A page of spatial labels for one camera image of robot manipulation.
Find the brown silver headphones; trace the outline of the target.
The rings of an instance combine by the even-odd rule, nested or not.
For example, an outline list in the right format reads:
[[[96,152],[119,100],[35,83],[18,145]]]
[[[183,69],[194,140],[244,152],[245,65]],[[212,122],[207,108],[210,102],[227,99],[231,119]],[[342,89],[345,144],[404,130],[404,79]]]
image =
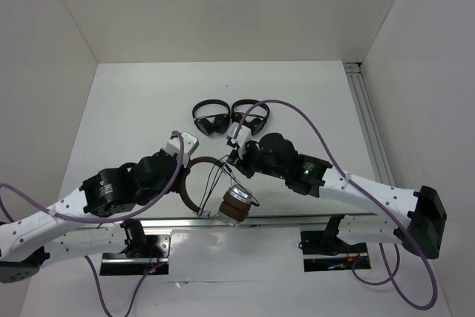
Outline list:
[[[220,159],[203,156],[190,160],[177,188],[177,193],[184,205],[195,213],[198,218],[220,220],[229,226],[237,226],[248,218],[253,206],[260,207],[261,204],[253,193],[237,179],[230,166],[225,162],[225,158],[227,158],[226,155]],[[197,205],[189,196],[186,188],[186,179],[196,165],[203,163],[212,165],[212,169],[209,172],[209,179],[206,183],[203,199]],[[206,204],[222,174],[229,177],[230,185],[223,193],[217,213],[212,215],[211,212],[206,210]]]

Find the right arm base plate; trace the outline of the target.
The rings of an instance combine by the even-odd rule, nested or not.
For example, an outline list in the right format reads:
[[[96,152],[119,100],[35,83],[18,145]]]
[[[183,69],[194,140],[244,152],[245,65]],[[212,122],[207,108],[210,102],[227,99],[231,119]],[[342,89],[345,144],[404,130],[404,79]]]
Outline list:
[[[370,269],[366,244],[348,245],[328,238],[323,231],[301,231],[298,248],[303,253],[304,272],[326,272]]]

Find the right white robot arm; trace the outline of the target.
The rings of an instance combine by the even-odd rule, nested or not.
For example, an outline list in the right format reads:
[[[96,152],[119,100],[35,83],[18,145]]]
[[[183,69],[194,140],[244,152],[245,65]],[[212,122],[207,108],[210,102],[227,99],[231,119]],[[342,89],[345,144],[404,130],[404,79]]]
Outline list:
[[[326,160],[298,153],[279,133],[266,134],[259,141],[247,134],[229,134],[228,144],[232,147],[229,164],[248,179],[256,173],[275,177],[296,194],[337,200],[377,216],[363,226],[343,214],[331,217],[324,233],[329,250],[376,242],[400,244],[431,260],[439,257],[448,214],[434,188],[400,189],[340,173]]]

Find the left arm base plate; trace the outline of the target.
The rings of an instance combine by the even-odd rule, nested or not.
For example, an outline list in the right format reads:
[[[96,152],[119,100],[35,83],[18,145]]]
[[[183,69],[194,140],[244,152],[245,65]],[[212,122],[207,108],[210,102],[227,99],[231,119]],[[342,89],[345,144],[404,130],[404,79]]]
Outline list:
[[[148,230],[147,244],[134,257],[125,253],[102,255],[99,274],[101,276],[168,275],[171,248],[171,230]]]

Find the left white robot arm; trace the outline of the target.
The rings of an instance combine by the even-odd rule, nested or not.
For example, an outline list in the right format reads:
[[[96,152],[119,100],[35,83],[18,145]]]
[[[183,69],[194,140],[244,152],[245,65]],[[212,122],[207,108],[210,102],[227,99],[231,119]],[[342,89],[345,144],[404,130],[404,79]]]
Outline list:
[[[1,225],[1,282],[23,281],[56,262],[98,253],[141,255],[148,244],[135,215],[174,191],[187,152],[161,150],[103,169],[67,197]]]

